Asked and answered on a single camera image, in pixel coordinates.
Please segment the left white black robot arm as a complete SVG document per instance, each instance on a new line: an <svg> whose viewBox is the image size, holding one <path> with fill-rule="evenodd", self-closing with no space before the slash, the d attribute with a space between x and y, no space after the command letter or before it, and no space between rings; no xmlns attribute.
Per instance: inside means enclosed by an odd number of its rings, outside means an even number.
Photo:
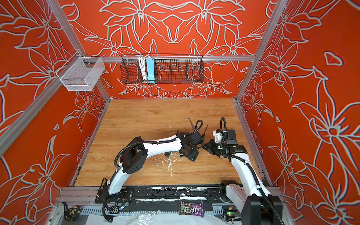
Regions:
<svg viewBox="0 0 360 225"><path fill-rule="evenodd" d="M106 214L106 210L113 211L118 208L118 198L123 185L129 176L142 169L146 159L155 155L178 152L181 156L190 161L195 161L198 157L198 149L204 142L204 134L199 130L203 126L203 121L198 120L193 127L193 132L178 131L175 135L158 139L143 140L140 136L134 138L124 147L115 157L114 166L116 171L111 179L103 179L105 184L102 215L107 222L113 222L113 216Z"/></svg>

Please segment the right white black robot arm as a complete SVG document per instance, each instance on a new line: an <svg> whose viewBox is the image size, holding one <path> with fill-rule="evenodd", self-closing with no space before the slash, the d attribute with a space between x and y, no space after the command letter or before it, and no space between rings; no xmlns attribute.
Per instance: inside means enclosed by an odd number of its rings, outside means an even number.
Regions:
<svg viewBox="0 0 360 225"><path fill-rule="evenodd" d="M239 145L236 132L227 128L226 119L220 119L220 128L213 131L214 138L203 149L211 155L226 158L235 168L242 187L225 184L225 197L240 213L231 221L239 220L243 225L284 225L283 204L263 184L253 168L248 152Z"/></svg>

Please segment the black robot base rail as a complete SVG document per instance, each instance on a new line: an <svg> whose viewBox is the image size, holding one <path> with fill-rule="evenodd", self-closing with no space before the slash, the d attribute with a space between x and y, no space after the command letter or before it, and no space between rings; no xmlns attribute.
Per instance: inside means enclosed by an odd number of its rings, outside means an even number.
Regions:
<svg viewBox="0 0 360 225"><path fill-rule="evenodd" d="M201 203L206 213L222 214L233 206L225 196L223 184L204 185L158 185L123 186L117 199L117 208L111 213L120 212L164 212L176 213L180 202Z"/></svg>

